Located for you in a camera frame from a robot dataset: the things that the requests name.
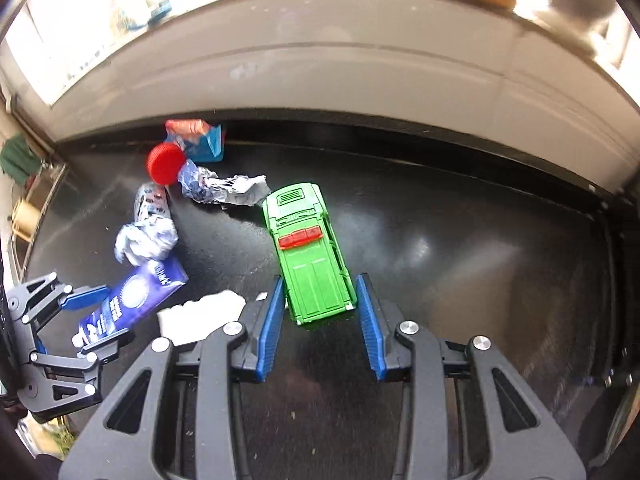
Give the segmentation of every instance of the green toy car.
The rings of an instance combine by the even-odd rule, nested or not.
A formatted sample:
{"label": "green toy car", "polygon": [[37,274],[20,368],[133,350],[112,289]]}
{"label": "green toy car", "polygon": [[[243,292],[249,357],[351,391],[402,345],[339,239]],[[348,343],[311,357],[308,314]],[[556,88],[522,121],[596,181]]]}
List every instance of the green toy car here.
{"label": "green toy car", "polygon": [[291,319],[298,325],[356,305],[356,293],[316,184],[293,184],[262,203],[287,287]]}

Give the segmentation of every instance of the toy car roof vent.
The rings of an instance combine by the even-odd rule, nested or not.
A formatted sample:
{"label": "toy car roof vent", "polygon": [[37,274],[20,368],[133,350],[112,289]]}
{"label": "toy car roof vent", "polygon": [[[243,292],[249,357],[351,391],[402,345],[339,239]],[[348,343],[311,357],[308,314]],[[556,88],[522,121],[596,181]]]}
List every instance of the toy car roof vent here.
{"label": "toy car roof vent", "polygon": [[301,188],[292,189],[291,191],[287,191],[286,193],[283,193],[278,197],[278,205],[285,205],[290,202],[295,202],[296,200],[300,200],[304,197],[305,194],[302,193]]}

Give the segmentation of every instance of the metal screw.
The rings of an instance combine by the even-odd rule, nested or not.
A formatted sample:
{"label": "metal screw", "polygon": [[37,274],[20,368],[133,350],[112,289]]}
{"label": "metal screw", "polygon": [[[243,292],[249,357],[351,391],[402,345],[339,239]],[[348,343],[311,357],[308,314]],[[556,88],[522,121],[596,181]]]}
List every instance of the metal screw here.
{"label": "metal screw", "polygon": [[154,352],[164,352],[167,348],[169,348],[169,340],[165,337],[156,337],[151,342],[151,349]]}
{"label": "metal screw", "polygon": [[242,323],[238,323],[237,321],[229,321],[225,326],[222,327],[222,331],[227,335],[238,335],[242,332]]}
{"label": "metal screw", "polygon": [[407,335],[415,334],[420,330],[420,327],[415,321],[403,321],[400,323],[400,332]]}
{"label": "metal screw", "polygon": [[485,335],[477,335],[474,338],[474,346],[478,350],[488,350],[491,348],[491,340]]}

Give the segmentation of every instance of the red bottle cap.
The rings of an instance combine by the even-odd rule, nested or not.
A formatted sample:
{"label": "red bottle cap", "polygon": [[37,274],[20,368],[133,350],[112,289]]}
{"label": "red bottle cap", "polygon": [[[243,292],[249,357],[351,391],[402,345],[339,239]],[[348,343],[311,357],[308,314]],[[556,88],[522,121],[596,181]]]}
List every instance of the red bottle cap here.
{"label": "red bottle cap", "polygon": [[146,170],[156,184],[168,186],[178,180],[178,172],[187,160],[179,146],[163,142],[154,147],[146,158]]}

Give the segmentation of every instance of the red tail light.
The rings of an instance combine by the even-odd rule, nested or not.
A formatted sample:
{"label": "red tail light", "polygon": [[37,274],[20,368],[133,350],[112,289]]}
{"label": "red tail light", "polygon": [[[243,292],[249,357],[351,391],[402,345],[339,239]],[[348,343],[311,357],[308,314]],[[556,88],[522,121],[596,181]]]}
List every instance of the red tail light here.
{"label": "red tail light", "polygon": [[307,229],[298,229],[288,235],[278,238],[278,245],[284,251],[293,247],[306,245],[314,240],[322,238],[322,229],[319,225],[308,227]]}

